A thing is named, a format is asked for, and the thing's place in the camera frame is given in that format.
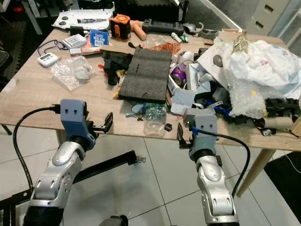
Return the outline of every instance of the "black chair leg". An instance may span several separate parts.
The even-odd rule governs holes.
[[[8,133],[9,136],[12,135],[12,132],[9,130],[9,128],[6,125],[1,125],[1,126],[4,128],[4,130]]]

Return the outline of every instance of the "clear plastic bottle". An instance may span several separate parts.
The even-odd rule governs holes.
[[[147,136],[163,137],[165,135],[166,109],[164,105],[150,104],[146,107],[144,133]]]

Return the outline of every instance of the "wooden table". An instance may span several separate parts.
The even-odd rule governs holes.
[[[66,37],[68,37],[68,33],[54,29],[45,41],[53,39],[62,40]],[[147,36],[147,40],[150,41],[156,37],[158,36],[151,34]],[[225,40],[233,40],[237,37],[237,34],[221,32],[220,37]],[[172,41],[172,38],[169,36],[164,36],[163,38]],[[248,35],[248,38],[249,40],[265,40],[274,45],[284,46],[281,40],[273,37]],[[140,41],[134,33],[132,33],[130,41],[135,46],[145,44],[145,41]],[[206,47],[203,38],[189,36],[189,41],[189,43],[182,44],[181,51],[198,52],[200,47]],[[114,39],[110,39],[109,46],[103,46],[103,49],[134,53],[134,49],[130,48],[126,42]],[[62,57],[62,60],[70,57],[69,51],[52,49],[51,52]],[[18,80],[16,87],[9,92],[0,93],[0,124],[16,125],[18,120],[31,110],[51,106],[51,104],[58,104],[63,98],[72,98],[83,99],[87,102],[90,112],[89,120],[94,121],[95,124],[103,124],[105,116],[109,112],[113,112],[114,123],[109,134],[146,137],[143,133],[143,122],[139,122],[135,118],[125,118],[125,113],[131,112],[132,104],[128,101],[112,99],[117,86],[112,87],[107,85],[107,78],[103,70],[98,68],[99,64],[104,64],[101,57],[98,55],[87,56],[88,62],[93,67],[96,76],[87,84],[72,92],[54,81],[50,68],[41,67],[37,62],[37,58],[38,53],[34,52],[13,77]],[[166,122],[172,124],[173,130],[166,132],[163,138],[176,139],[177,124],[179,122],[182,123],[182,119],[168,114]],[[241,195],[248,188],[277,149],[301,151],[301,141],[287,133],[278,132],[274,136],[264,137],[251,125],[236,126],[228,124],[222,119],[218,119],[217,124],[218,133],[239,138],[250,147],[263,148],[244,180],[238,195]],[[35,128],[63,129],[60,116],[53,112],[36,113],[26,119],[22,125]],[[184,138],[188,140],[190,134],[190,132],[185,131]],[[237,145],[237,143],[223,138],[219,139],[217,143]]]

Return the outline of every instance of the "gray controller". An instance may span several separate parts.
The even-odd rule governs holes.
[[[145,33],[159,32],[159,33],[171,34],[172,32],[174,32],[179,37],[184,33],[183,26],[179,22],[168,23],[168,22],[153,21],[152,19],[146,19],[143,22],[142,30]]]

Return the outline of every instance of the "remote control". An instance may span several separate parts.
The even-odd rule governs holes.
[[[53,53],[46,53],[38,58],[38,62],[44,67],[49,67],[58,61],[58,57]]]
[[[69,38],[63,40],[64,45],[68,48],[79,48],[81,46],[86,45],[87,40],[80,34],[73,35]]]
[[[171,34],[176,33],[179,37],[184,33],[183,26],[179,22],[167,23],[146,19],[142,24],[142,30],[145,33],[159,32]]]

